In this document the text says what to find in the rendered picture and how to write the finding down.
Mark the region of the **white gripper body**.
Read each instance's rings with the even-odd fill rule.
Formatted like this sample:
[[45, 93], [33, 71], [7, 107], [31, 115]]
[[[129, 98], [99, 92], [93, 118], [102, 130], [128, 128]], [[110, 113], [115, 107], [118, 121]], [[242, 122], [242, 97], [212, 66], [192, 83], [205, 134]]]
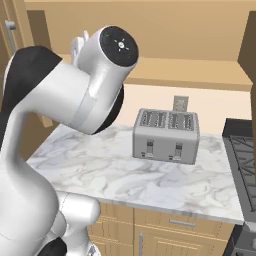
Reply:
[[83, 31], [81, 37], [76, 37], [71, 43], [71, 63], [74, 66], [78, 64], [79, 54], [85, 44], [85, 42], [89, 39], [89, 34], [86, 30]]

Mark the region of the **light wood base cabinet door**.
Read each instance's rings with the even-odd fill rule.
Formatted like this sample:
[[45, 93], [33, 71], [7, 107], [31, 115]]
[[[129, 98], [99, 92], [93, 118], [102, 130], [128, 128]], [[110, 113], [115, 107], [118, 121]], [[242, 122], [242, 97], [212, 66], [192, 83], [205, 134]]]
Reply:
[[223, 256], [227, 245], [224, 240], [136, 227], [134, 256], [138, 256], [140, 232], [143, 232], [142, 256]]

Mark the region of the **silver four-slot toaster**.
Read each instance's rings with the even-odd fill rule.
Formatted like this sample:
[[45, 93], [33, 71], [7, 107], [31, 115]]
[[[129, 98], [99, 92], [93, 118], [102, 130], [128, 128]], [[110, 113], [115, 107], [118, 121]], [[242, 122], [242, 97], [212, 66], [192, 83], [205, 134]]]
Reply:
[[142, 108], [132, 133], [132, 156], [193, 165], [200, 141], [198, 115]]

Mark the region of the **light wood drawer front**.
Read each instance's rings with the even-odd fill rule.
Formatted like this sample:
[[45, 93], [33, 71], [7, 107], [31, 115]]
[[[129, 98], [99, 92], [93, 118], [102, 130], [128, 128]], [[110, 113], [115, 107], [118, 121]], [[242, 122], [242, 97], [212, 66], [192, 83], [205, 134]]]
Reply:
[[[180, 231], [186, 234], [200, 235], [221, 240], [228, 240], [234, 228], [233, 224], [225, 222], [139, 208], [134, 209], [134, 217], [135, 223], [139, 225]], [[195, 222], [196, 227], [171, 224], [169, 223], [170, 218], [184, 222]]]
[[134, 211], [131, 207], [100, 203], [97, 222], [88, 227], [102, 256], [133, 256]]

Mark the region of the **black hob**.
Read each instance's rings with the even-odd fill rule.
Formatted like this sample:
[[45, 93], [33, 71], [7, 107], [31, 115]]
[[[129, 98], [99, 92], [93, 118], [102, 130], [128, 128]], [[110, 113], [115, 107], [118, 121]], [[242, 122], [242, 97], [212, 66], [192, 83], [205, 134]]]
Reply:
[[222, 138], [244, 220], [256, 223], [256, 176], [252, 121], [227, 118]]

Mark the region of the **black oven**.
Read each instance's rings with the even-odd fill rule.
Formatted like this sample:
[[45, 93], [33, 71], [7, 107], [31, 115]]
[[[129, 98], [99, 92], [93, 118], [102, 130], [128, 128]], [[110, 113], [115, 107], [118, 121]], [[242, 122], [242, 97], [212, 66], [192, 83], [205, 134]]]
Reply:
[[256, 232], [248, 225], [236, 225], [231, 233], [225, 256], [256, 256]]

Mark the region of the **light wood wall cabinet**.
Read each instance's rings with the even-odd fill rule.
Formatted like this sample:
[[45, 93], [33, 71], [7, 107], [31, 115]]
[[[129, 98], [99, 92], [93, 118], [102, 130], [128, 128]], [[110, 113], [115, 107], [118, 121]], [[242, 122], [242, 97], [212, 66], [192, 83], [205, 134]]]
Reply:
[[256, 0], [24, 0], [44, 14], [52, 49], [68, 58], [71, 41], [107, 25], [130, 33], [139, 62], [130, 84], [249, 91], [238, 63]]

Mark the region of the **grey wall socket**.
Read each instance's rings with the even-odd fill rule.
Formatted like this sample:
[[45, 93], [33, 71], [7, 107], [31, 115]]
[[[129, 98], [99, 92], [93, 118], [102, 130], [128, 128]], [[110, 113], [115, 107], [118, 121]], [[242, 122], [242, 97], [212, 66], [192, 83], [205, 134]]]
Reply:
[[188, 108], [188, 96], [174, 96], [173, 110], [177, 112], [186, 112]]

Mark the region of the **brown wall cabinet side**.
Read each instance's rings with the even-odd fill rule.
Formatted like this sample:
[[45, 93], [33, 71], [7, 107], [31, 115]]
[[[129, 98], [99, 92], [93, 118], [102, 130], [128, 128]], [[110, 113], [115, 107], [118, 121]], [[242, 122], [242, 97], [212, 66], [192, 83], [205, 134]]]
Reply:
[[254, 159], [256, 160], [256, 11], [250, 11], [238, 63], [252, 81], [250, 90]]

